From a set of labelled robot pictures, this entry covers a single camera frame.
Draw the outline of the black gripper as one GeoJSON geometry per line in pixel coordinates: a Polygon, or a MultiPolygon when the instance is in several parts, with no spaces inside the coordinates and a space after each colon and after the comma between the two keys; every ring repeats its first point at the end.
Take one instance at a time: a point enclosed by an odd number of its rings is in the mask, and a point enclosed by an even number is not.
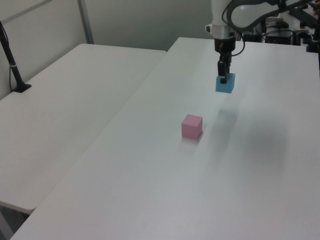
{"type": "Polygon", "coordinates": [[[229,37],[225,39],[214,39],[214,50],[220,55],[217,63],[218,76],[220,77],[220,83],[226,84],[226,74],[230,72],[232,54],[231,52],[236,48],[236,38],[229,37]]]}

